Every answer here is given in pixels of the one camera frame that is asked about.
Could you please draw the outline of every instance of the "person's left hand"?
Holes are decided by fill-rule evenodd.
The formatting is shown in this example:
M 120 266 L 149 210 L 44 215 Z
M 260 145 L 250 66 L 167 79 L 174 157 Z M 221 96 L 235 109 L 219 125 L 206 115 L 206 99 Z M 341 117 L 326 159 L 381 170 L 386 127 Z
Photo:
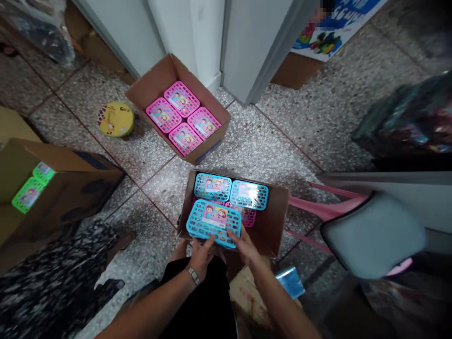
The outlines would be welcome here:
M 193 238 L 192 258 L 188 265 L 196 272 L 201 281 L 204 281 L 206 278 L 207 265 L 213 258 L 213 255 L 209 253 L 209 250 L 214 242 L 215 236 L 210 237 L 204 245 L 201 245 L 198 239 Z

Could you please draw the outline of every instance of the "blue plastic basket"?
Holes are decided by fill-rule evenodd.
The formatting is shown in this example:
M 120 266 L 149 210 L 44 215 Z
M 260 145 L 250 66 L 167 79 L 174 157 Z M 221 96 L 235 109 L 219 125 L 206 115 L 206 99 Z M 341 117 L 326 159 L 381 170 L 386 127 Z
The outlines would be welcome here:
M 188 216 L 187 231 L 192 237 L 201 239 L 209 239 L 214 234 L 216 243 L 232 249 L 237 246 L 227 235 L 227 230 L 232 230 L 240 238 L 241 225 L 242 217 L 239 212 L 212 202 L 197 200 Z
M 229 200 L 232 180 L 213 174 L 198 173 L 194 184 L 194 195 L 208 200 Z
M 247 181 L 235 180 L 231 187 L 231 204 L 253 210 L 267 207 L 268 187 Z

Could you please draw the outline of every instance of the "pink plastic basket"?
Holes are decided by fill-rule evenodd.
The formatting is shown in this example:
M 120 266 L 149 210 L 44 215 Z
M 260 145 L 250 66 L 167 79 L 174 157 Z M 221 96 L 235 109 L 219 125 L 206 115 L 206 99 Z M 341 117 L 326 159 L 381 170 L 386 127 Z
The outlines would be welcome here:
M 187 122 L 202 140 L 210 137 L 221 126 L 220 122 L 205 107 L 198 108 L 188 117 Z
M 202 143 L 199 135 L 186 122 L 173 129 L 168 137 L 183 156 L 189 155 Z
M 165 91 L 163 96 L 173 105 L 182 118 L 187 118 L 200 105 L 198 98 L 181 81 L 176 81 Z
M 235 206 L 230 202 L 225 204 L 225 207 L 236 210 L 242 216 L 242 224 L 245 227 L 253 227 L 254 221 L 256 220 L 256 210 Z
M 155 100 L 146 108 L 146 114 L 163 133 L 170 133 L 182 122 L 179 113 L 162 97 Z

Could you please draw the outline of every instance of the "wristwatch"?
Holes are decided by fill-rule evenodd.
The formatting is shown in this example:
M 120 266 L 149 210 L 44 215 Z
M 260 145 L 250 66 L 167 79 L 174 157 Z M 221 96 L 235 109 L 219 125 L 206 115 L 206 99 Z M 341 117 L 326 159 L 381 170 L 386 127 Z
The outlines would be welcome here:
M 192 269 L 190 266 L 187 266 L 185 269 L 186 269 L 186 270 L 190 273 L 190 275 L 192 276 L 193 281 L 194 281 L 194 283 L 196 284 L 196 286 L 199 286 L 199 284 L 201 283 L 201 280 L 199 279 L 198 274 L 196 274 L 196 272 L 194 271 L 194 269 Z

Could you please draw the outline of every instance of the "patterned fabric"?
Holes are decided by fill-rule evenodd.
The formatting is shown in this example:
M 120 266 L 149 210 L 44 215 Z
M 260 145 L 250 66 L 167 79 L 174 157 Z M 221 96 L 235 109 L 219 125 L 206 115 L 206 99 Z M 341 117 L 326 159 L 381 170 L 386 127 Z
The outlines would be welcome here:
M 55 241 L 0 277 L 0 337 L 71 338 L 124 286 L 94 286 L 119 235 L 98 220 Z

